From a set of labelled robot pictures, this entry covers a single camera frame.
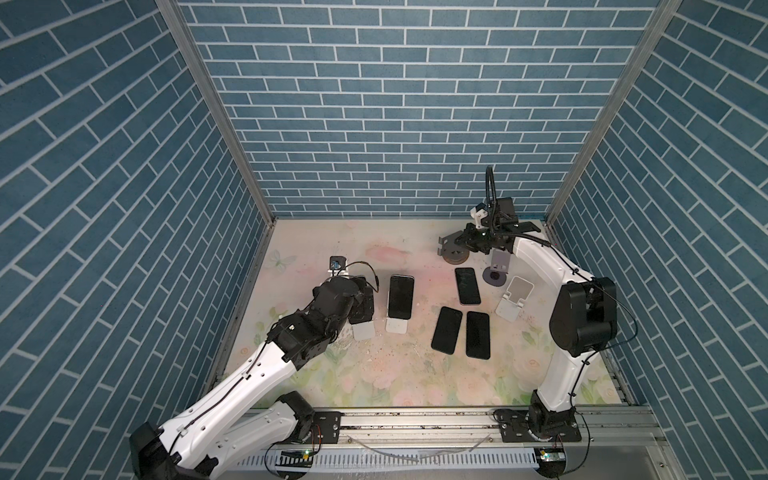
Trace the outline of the white phone stand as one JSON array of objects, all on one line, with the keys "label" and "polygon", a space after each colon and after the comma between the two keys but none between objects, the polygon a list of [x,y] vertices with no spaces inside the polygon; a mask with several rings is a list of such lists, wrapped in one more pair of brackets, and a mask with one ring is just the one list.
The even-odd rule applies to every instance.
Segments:
[{"label": "white phone stand", "polygon": [[508,322],[516,321],[533,290],[532,282],[514,276],[499,301],[495,314]]},{"label": "white phone stand", "polygon": [[357,323],[352,325],[353,338],[356,341],[366,341],[375,337],[376,331],[373,322]]},{"label": "white phone stand", "polygon": [[386,331],[394,334],[406,334],[409,321],[399,318],[387,318]]}]

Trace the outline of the aluminium mounting rail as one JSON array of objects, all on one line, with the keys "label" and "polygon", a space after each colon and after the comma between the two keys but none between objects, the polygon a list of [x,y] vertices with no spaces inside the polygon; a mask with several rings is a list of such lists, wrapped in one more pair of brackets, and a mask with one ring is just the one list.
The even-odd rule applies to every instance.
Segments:
[{"label": "aluminium mounting rail", "polygon": [[341,409],[337,444],[273,444],[217,479],[681,479],[647,407],[583,407],[578,443],[504,443],[500,408]]}]

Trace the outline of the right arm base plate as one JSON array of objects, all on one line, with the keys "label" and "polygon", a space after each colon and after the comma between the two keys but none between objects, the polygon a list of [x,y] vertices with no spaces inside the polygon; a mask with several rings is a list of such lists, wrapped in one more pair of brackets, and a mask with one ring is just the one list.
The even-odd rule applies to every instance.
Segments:
[{"label": "right arm base plate", "polygon": [[554,442],[578,443],[581,432],[573,409],[551,412],[530,408],[528,411],[500,408],[492,413],[504,443]]}]

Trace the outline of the round black phone stand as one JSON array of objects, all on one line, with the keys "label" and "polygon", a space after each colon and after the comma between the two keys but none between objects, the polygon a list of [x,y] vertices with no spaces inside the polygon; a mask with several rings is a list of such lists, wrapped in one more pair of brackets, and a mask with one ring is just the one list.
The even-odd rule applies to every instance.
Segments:
[{"label": "round black phone stand", "polygon": [[448,264],[461,265],[470,256],[470,251],[457,243],[461,232],[454,232],[448,236],[438,238],[438,255]]}]

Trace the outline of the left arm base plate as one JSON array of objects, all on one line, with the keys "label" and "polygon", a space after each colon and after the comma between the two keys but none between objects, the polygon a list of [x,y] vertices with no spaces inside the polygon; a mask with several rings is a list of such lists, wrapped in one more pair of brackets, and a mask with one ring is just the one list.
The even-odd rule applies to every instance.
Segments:
[{"label": "left arm base plate", "polygon": [[270,440],[267,445],[280,443],[315,446],[320,443],[323,445],[337,444],[342,417],[340,411],[316,411],[312,419],[305,417],[298,420],[289,433],[278,437],[276,440]]}]

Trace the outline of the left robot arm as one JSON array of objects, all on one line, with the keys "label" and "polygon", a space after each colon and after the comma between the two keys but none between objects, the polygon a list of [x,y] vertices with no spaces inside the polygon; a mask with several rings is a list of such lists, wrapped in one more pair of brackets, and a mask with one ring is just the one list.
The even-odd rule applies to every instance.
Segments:
[{"label": "left robot arm", "polygon": [[161,426],[130,436],[139,479],[217,479],[254,451],[309,437],[315,411],[296,391],[259,415],[245,413],[335,342],[343,327],[368,321],[374,288],[362,276],[334,276],[314,288],[310,303],[276,321],[266,339],[208,394]]}]

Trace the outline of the grey round base phone stand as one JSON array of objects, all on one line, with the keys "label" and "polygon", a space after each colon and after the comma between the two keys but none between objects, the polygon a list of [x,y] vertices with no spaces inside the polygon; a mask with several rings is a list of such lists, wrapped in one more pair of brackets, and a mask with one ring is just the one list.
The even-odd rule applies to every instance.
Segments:
[{"label": "grey round base phone stand", "polygon": [[492,249],[489,265],[482,274],[483,280],[494,287],[503,287],[508,278],[511,254],[505,250]]}]

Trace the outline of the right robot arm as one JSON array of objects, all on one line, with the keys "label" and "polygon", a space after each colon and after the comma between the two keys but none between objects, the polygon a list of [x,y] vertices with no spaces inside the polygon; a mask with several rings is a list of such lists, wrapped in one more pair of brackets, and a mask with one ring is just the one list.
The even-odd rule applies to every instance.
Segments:
[{"label": "right robot arm", "polygon": [[530,222],[520,222],[510,198],[487,199],[471,210],[472,221],[454,244],[470,253],[506,251],[529,265],[558,296],[549,320],[557,349],[541,385],[531,395],[527,428],[549,440],[576,429],[577,390],[592,358],[617,334],[616,287],[607,277],[589,277],[538,235]]}]

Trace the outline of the purple case phone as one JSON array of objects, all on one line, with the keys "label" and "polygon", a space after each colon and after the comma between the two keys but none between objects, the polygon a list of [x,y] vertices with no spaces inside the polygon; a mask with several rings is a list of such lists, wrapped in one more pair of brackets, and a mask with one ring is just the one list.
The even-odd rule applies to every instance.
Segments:
[{"label": "purple case phone", "polygon": [[471,267],[455,269],[458,298],[461,305],[480,305],[481,295],[475,270]]}]

